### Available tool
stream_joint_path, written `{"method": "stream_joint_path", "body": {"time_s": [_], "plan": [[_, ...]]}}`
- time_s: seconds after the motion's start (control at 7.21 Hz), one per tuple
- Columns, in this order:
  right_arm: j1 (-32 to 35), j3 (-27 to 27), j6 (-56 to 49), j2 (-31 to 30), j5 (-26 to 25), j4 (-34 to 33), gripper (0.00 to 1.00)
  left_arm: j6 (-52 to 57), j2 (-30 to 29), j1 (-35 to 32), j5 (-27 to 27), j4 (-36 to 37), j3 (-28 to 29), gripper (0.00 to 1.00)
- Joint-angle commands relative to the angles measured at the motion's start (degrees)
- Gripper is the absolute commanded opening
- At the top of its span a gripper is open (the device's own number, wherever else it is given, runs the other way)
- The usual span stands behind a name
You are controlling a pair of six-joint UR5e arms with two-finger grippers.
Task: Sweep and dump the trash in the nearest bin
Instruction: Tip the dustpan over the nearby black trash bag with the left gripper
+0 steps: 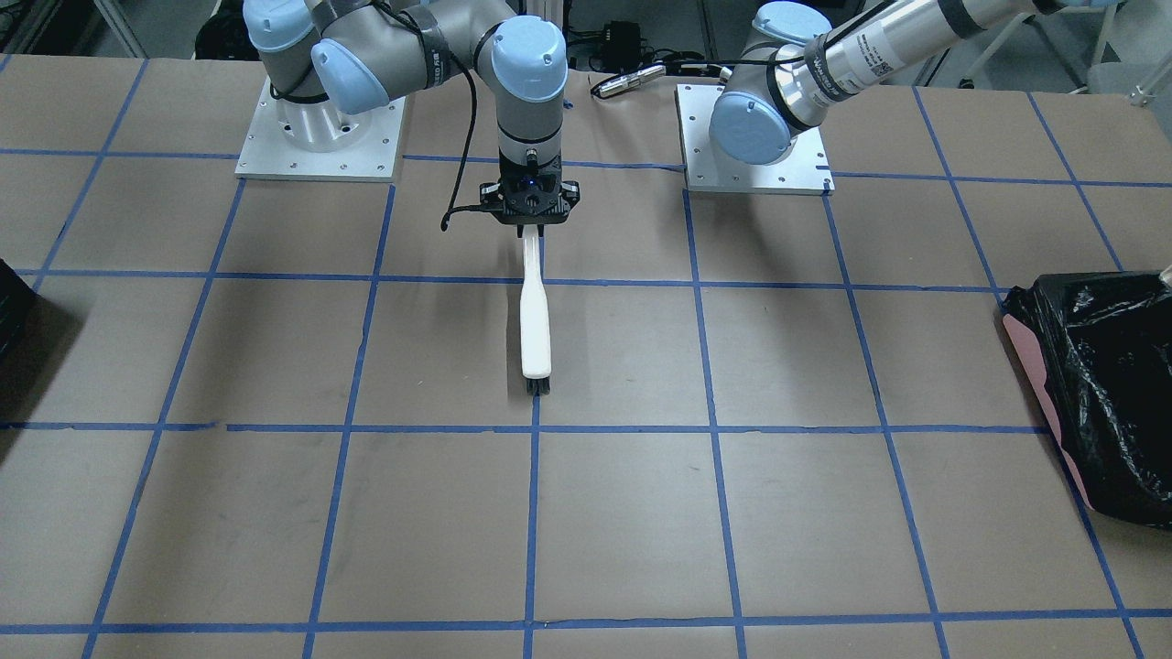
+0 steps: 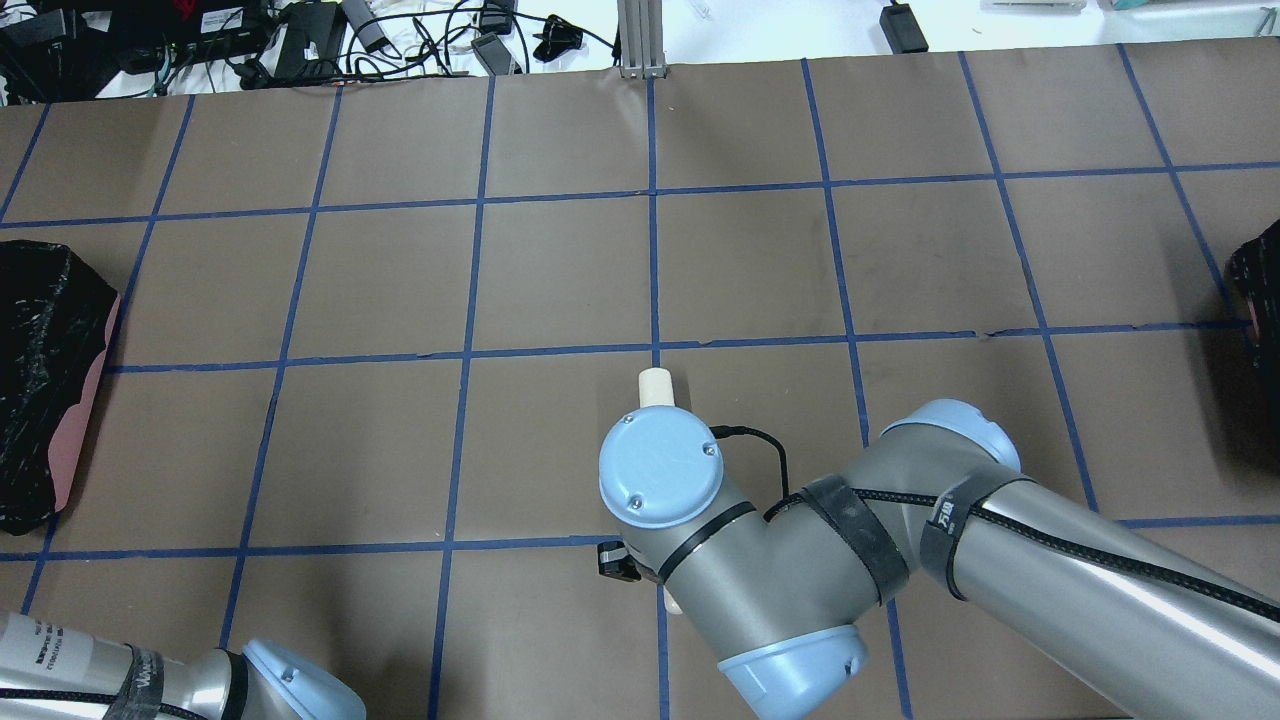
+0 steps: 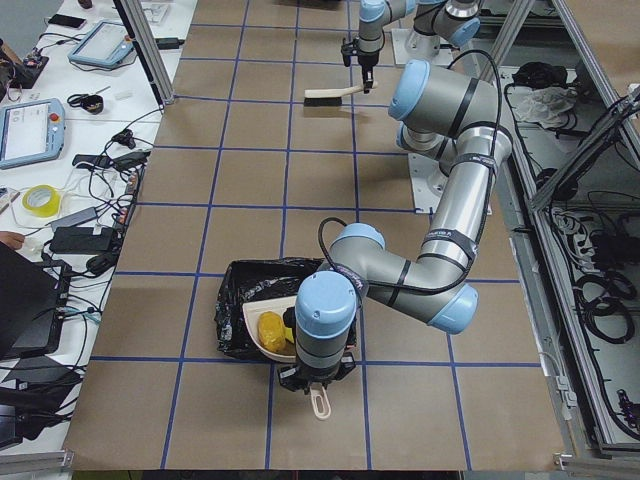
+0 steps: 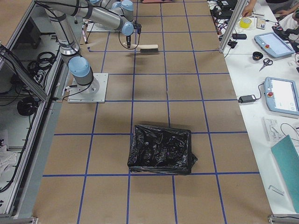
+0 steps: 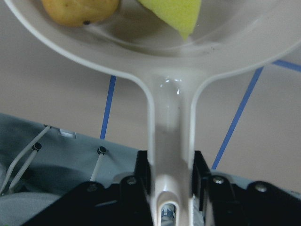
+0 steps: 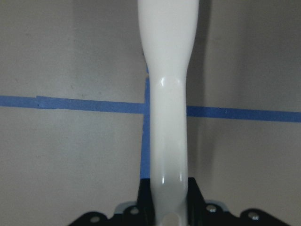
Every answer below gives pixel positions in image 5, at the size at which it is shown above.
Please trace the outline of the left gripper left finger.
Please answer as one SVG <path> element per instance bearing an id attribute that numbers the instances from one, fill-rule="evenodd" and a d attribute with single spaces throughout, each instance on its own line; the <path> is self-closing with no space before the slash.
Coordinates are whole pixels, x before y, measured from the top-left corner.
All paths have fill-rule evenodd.
<path id="1" fill-rule="evenodd" d="M 108 188 L 84 182 L 27 220 L 26 226 L 151 226 L 147 151 L 138 151 L 133 174 Z"/>

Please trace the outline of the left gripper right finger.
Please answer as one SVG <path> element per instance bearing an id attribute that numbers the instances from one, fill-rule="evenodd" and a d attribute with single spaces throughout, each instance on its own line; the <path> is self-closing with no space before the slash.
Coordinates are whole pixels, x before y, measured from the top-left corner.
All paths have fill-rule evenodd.
<path id="1" fill-rule="evenodd" d="M 206 226 L 299 226 L 301 200 L 264 181 L 242 188 L 213 174 L 200 151 L 195 151 L 192 193 Z"/>

